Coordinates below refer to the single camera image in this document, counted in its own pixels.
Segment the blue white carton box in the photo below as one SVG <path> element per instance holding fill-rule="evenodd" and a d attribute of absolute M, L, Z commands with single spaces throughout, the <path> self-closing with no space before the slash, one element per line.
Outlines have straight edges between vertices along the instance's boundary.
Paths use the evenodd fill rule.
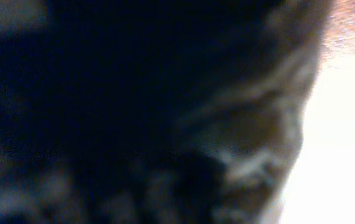
<path fill-rule="evenodd" d="M 0 223 L 278 223 L 332 8 L 0 1 Z"/>

